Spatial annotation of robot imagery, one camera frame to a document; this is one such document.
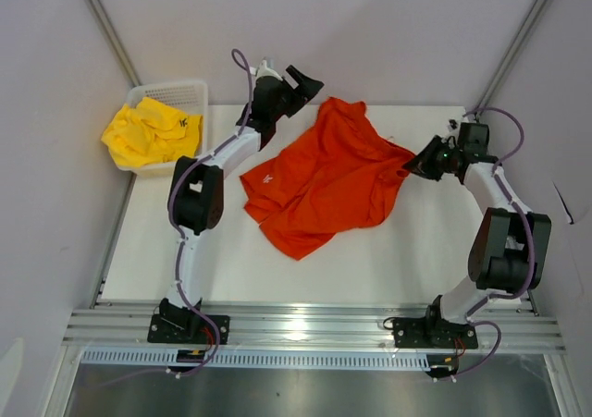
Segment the orange shorts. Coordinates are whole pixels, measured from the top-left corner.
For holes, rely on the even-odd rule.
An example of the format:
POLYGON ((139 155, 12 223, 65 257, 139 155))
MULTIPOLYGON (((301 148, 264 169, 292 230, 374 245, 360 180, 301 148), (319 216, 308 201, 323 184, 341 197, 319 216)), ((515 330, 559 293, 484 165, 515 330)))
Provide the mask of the orange shorts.
POLYGON ((338 233, 382 224, 414 157, 377 133, 365 103, 330 97, 296 141, 241 175, 244 209, 273 246, 300 261, 338 233))

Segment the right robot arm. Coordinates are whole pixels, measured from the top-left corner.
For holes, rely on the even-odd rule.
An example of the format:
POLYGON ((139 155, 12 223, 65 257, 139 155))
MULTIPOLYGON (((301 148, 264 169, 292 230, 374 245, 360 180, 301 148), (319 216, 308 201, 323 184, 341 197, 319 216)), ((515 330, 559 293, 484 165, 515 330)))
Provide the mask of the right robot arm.
POLYGON ((452 120, 449 131, 446 137, 434 136, 403 166, 427 180, 456 177, 482 212, 468 254, 468 275, 435 300, 439 314, 422 324, 424 339, 437 347, 454 338, 455 324, 467 324, 488 303, 518 299, 538 285, 551 230, 550 218, 520 200, 500 159, 488 153, 487 125, 452 120))

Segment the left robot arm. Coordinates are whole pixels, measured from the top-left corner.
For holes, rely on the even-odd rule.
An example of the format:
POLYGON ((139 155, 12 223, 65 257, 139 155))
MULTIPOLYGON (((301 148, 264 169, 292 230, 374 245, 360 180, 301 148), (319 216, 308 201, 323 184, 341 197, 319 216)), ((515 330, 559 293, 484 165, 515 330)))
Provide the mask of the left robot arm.
POLYGON ((206 282, 200 267, 206 236, 224 211, 224 182, 242 162, 260 152, 277 132, 282 117, 293 117, 325 86, 294 66, 286 72, 290 85, 266 61, 250 71, 250 99, 232 134, 196 158, 181 157, 175 165, 167 201, 168 219, 179 233, 174 279, 159 305, 168 332, 182 343, 196 339, 206 282))

